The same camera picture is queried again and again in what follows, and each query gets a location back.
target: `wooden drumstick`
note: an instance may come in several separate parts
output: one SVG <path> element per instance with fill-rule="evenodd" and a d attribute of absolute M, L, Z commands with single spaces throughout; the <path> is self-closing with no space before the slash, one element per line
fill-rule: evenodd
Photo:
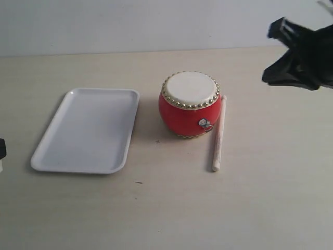
<path fill-rule="evenodd" d="M 214 158 L 213 158 L 213 166 L 212 170 L 214 172 L 219 171 L 221 165 L 221 157 L 222 157 L 222 138 L 223 138 L 223 130 L 224 130 L 224 120 L 225 120 L 225 110 L 226 110 L 226 101 L 227 97 L 225 95 L 222 96 L 221 103 L 221 114 L 218 122 L 216 138 L 215 138 L 215 147 L 214 147 Z"/>

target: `drum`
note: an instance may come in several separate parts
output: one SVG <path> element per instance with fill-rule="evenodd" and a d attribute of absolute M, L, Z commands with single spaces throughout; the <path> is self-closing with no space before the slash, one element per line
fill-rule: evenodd
<path fill-rule="evenodd" d="M 168 77 L 159 97 L 166 126 L 183 138 L 211 131 L 221 112 L 220 86 L 210 76 L 183 71 Z"/>

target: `wooden table surface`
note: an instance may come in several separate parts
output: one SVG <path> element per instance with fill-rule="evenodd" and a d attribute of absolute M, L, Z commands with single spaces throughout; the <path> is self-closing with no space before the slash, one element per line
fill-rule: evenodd
<path fill-rule="evenodd" d="M 284 51 L 0 58 L 0 249 L 333 249 L 333 90 L 263 83 Z M 181 140 L 159 117 L 161 84 L 182 70 L 212 75 L 228 97 L 220 172 L 213 133 Z M 140 92 L 125 167 L 34 171 L 41 136 L 78 87 Z"/>

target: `wall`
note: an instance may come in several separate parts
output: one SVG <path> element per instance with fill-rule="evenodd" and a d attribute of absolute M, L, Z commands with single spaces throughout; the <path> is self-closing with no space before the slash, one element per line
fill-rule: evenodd
<path fill-rule="evenodd" d="M 1 0 L 0 56 L 274 45 L 282 16 L 333 20 L 314 0 Z"/>

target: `white tray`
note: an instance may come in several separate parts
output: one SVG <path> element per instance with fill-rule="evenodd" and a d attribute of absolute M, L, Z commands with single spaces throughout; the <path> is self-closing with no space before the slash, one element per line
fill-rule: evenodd
<path fill-rule="evenodd" d="M 109 174 L 126 161 L 139 93 L 74 89 L 68 92 L 31 158 L 39 171 Z"/>

